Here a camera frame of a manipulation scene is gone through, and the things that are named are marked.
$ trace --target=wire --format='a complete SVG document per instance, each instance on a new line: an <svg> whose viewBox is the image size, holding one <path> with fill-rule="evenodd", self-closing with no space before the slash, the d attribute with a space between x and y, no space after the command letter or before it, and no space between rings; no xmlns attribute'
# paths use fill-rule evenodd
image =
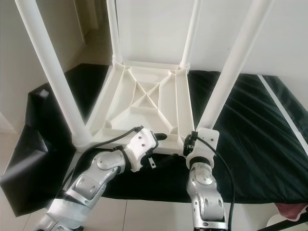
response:
<svg viewBox="0 0 308 231"><path fill-rule="evenodd" d="M231 231L232 228L232 216L233 216L233 209L234 209L234 202L235 202L235 188L234 188L234 180L233 180L233 176L231 174L231 171L227 165L227 163L225 162L225 160L222 158L222 156L205 140L201 139L200 137L197 137L197 140L201 141L202 143L204 143L207 147L209 147L223 162L223 164L225 165L230 179L231 179L231 190L232 190L232 201L231 201L231 205L230 205L230 211L229 211L229 219L228 219L228 231Z"/></svg>
<svg viewBox="0 0 308 231"><path fill-rule="evenodd" d="M131 130L129 130L128 132L124 133L123 135L120 135L120 136L115 137L115 138L113 138L113 139L111 139L111 140L104 141L104 142L101 142L101 143L98 143L98 144L96 144L96 145L91 146L90 148L88 148L88 149L80 156L79 160L77 161L77 164L76 164L75 168L79 165L79 163L80 163L80 161L82 160L82 158L84 158L84 157L86 156L86 154L88 154L89 152L91 152L91 151L94 150L95 148L98 148L98 147L103 146L103 145L105 145L105 144L109 144L109 143L118 141L118 140L120 140L121 138L128 136L128 135L131 134L133 131L139 132L142 128L143 128L142 126L140 126L140 127L134 127L134 128L132 128ZM67 175L67 177L65 178L65 180L63 181L63 183L62 183L62 185L61 185L61 187L60 187L60 190L66 185L68 179L73 175L73 172L74 172L75 168L72 169L72 170L70 171L70 173Z"/></svg>

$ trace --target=white baseboard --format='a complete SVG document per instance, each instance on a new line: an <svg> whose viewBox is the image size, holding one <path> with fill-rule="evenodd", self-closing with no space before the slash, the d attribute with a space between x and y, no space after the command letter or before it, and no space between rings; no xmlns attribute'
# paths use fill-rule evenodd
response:
<svg viewBox="0 0 308 231"><path fill-rule="evenodd" d="M10 122L0 113L0 133L16 133Z"/></svg>
<svg viewBox="0 0 308 231"><path fill-rule="evenodd" d="M79 47L79 49L75 52L73 57L66 63L65 67L63 68L63 72L69 71L74 67L74 64L76 62L76 59L80 55L80 53L85 49L86 43L83 42L82 45Z"/></svg>

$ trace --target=silver robot arm segment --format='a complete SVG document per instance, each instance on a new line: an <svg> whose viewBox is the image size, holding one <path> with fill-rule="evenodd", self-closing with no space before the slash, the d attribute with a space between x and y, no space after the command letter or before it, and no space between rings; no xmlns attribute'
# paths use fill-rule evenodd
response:
<svg viewBox="0 0 308 231"><path fill-rule="evenodd" d="M216 149L219 132L200 128L185 140L184 154L190 169L187 192L192 200L192 220L195 230L224 231L228 229L224 203L212 175L214 153L196 136Z"/></svg>
<svg viewBox="0 0 308 231"><path fill-rule="evenodd" d="M79 231L88 213L96 205L107 183L126 169L142 167L141 159L158 146L155 135L141 129L124 150L98 153L88 170L83 172L65 192L64 199L54 199L47 214L33 231Z"/></svg>

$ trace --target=black cloth backdrop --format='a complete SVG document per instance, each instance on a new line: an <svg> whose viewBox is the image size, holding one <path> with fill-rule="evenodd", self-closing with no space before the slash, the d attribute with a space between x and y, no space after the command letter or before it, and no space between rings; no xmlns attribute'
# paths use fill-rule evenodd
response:
<svg viewBox="0 0 308 231"><path fill-rule="evenodd" d="M99 95L108 66L81 64L65 74L85 121ZM219 72L190 71L192 111L198 124ZM308 114L277 78L265 76L308 140ZM228 163L235 181L237 203L308 202L308 157L273 99L256 75L239 76L214 127L220 132L217 151ZM75 153L68 126L49 84L28 95L26 120L1 187L15 215L38 210L56 196ZM91 153L74 175L87 168ZM155 154L154 161L166 155ZM183 157L163 167L117 175L105 197L190 202L186 193L188 169ZM225 202L231 201L230 179L215 158L213 175Z"/></svg>

